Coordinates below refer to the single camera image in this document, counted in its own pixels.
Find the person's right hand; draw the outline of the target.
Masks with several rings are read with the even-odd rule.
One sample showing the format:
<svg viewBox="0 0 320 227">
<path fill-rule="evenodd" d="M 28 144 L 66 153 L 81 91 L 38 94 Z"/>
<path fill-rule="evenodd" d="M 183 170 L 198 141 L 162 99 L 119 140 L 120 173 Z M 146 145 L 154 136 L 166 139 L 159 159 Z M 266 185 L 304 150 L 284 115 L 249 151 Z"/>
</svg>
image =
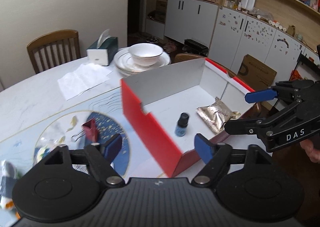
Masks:
<svg viewBox="0 0 320 227">
<path fill-rule="evenodd" d="M 316 149 L 313 142 L 310 139 L 306 139 L 300 142 L 301 148 L 306 152 L 307 156 L 313 163 L 320 162 L 320 150 Z"/>
</svg>

